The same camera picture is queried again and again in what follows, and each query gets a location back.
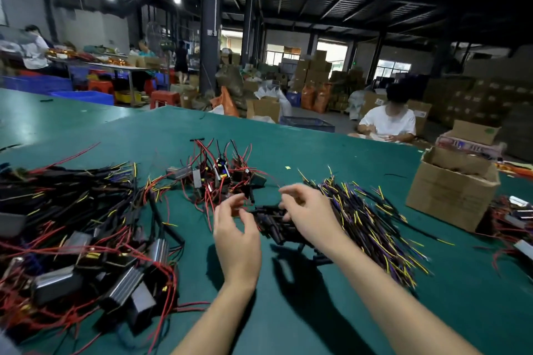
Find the person's right hand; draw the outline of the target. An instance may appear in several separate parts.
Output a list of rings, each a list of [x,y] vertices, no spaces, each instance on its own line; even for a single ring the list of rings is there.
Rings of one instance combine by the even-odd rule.
[[[330,200],[319,190],[302,183],[281,187],[281,199],[296,199],[302,206],[302,222],[297,230],[329,259],[347,236],[337,221]]]

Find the person's left hand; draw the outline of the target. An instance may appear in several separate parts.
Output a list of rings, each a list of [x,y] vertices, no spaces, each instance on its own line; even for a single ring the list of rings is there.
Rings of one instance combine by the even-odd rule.
[[[233,195],[215,208],[214,241],[224,282],[257,280],[261,271],[261,240],[240,240],[244,230],[239,209],[244,194]]]

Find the person's left forearm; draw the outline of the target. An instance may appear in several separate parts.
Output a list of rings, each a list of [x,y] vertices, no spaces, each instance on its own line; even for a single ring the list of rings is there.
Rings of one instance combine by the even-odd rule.
[[[225,282],[208,310],[170,355],[229,355],[257,280]]]

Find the pile of black connectors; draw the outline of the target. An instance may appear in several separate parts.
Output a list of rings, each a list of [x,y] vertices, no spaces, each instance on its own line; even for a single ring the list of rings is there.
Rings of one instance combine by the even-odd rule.
[[[303,254],[306,248],[313,251],[309,259],[314,266],[333,264],[332,260],[325,256],[320,250],[315,248],[297,230],[293,221],[285,221],[286,210],[278,205],[260,205],[252,209],[251,214],[257,224],[260,233],[273,241],[275,246],[283,247],[289,244],[286,251]]]

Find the white plastic bag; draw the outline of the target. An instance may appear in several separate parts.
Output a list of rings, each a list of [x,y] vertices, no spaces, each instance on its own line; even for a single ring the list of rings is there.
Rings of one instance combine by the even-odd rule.
[[[271,101],[275,100],[279,105],[279,117],[292,116],[293,114],[292,105],[290,104],[289,99],[278,85],[270,83],[261,84],[258,87],[258,90],[254,92],[254,96],[257,97],[258,100],[265,98],[270,99]]]

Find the orange plastic bag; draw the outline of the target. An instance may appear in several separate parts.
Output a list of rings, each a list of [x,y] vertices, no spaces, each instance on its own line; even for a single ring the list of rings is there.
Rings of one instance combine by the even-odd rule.
[[[230,96],[227,87],[221,87],[221,94],[210,100],[213,114],[240,117],[238,109]]]

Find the stack of brown cartons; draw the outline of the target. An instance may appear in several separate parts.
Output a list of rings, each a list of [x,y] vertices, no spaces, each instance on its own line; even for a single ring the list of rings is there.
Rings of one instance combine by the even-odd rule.
[[[306,85],[320,87],[330,82],[331,62],[326,60],[327,51],[317,50],[311,59],[300,60],[288,83],[289,92],[301,92]]]

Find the red plastic stool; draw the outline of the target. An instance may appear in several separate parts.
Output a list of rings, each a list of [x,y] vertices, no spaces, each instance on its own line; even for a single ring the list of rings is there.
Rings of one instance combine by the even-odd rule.
[[[154,90],[150,95],[150,109],[156,109],[164,106],[181,106],[181,98],[178,92],[166,90]]]
[[[114,85],[111,81],[88,81],[88,90],[115,96]]]

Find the yellow plastic crate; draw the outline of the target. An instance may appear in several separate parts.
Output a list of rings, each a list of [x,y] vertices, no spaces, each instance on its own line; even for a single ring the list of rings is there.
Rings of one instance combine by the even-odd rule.
[[[126,105],[130,105],[132,102],[134,102],[134,104],[143,103],[142,93],[134,91],[133,98],[132,98],[132,94],[130,90],[115,91],[115,100],[116,100],[116,103],[121,103],[121,104],[126,104]]]

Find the pink printed box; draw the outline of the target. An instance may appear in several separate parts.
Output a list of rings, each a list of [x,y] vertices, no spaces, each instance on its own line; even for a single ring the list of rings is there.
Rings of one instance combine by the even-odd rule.
[[[507,150],[507,144],[505,142],[499,142],[493,145],[477,143],[453,136],[452,130],[441,134],[436,139],[435,146],[474,155],[493,162],[503,161],[504,153]]]

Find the dark steel pillar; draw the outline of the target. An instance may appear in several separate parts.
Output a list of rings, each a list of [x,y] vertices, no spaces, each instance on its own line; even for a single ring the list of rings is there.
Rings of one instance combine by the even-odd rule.
[[[220,62],[220,30],[223,0],[202,0],[200,22],[199,91],[216,93],[216,73]]]

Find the metal work table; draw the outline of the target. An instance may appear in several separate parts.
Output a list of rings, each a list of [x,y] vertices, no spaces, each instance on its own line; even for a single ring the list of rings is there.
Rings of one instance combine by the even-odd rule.
[[[131,66],[131,65],[115,65],[110,63],[103,63],[103,62],[87,62],[80,58],[58,58],[54,56],[48,56],[47,57],[49,61],[55,62],[57,64],[62,64],[67,68],[69,71],[69,75],[71,75],[71,68],[72,67],[83,67],[83,68],[90,68],[90,69],[97,69],[97,70],[106,70],[108,72],[113,72],[116,75],[119,71],[126,72],[128,74],[129,79],[129,88],[130,88],[130,106],[132,108],[139,108],[143,104],[138,103],[135,100],[135,90],[133,86],[133,81],[131,79],[131,73],[134,72],[154,72],[156,73],[158,71],[155,67],[138,67],[138,66]]]

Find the small heap of red-wired modules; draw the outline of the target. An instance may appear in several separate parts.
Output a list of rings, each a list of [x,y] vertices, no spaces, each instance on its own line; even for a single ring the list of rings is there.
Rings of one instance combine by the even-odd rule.
[[[209,231],[213,231],[215,208],[232,195],[243,194],[245,206],[255,205],[254,191],[277,180],[248,163],[253,145],[240,153],[234,140],[223,146],[217,139],[191,139],[193,151],[184,161],[168,166],[161,176],[148,178],[142,203],[157,204],[166,200],[171,190],[181,191],[186,201],[201,212]]]

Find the large pile of wired modules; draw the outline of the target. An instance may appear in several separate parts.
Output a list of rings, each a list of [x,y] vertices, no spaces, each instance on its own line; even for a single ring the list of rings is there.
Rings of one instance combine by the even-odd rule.
[[[139,182],[137,164],[73,169],[64,163],[19,168],[0,163],[0,354],[44,331],[77,342],[98,316],[96,336],[125,325],[148,335],[156,353],[170,317],[204,312],[209,302],[180,302],[178,261],[185,239],[158,203],[183,184],[184,169]]]

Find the wall of stacked cardboard boxes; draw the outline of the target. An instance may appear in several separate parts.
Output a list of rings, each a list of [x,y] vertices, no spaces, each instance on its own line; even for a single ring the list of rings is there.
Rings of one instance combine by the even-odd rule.
[[[501,128],[494,144],[504,155],[533,163],[533,81],[500,77],[432,78],[423,95],[430,116],[452,129],[455,120]]]

